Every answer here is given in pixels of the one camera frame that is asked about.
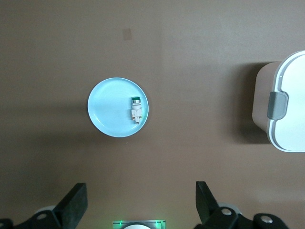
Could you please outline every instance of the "metal bolt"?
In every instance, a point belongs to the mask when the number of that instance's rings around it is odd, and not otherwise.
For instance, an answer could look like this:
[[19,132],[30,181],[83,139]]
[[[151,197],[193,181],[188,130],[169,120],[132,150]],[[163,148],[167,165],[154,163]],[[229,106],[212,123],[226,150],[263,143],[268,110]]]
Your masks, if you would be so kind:
[[226,216],[232,215],[232,212],[227,208],[222,209],[221,212]]
[[261,220],[265,223],[272,223],[273,220],[269,216],[261,216]]
[[44,218],[46,218],[46,217],[47,217],[47,214],[44,214],[44,213],[43,213],[43,214],[38,215],[38,216],[37,216],[37,219],[38,219],[38,220],[41,220],[41,219],[44,219]]

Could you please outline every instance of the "light blue plate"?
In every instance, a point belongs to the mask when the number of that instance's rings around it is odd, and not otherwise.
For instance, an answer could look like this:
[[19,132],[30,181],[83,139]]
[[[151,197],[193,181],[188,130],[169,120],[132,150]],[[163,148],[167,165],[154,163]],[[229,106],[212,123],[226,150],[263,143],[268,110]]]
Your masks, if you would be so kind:
[[[140,124],[132,120],[132,97],[142,104]],[[88,113],[93,124],[112,137],[127,137],[138,132],[148,117],[148,100],[143,90],[124,78],[109,78],[97,84],[88,99]]]

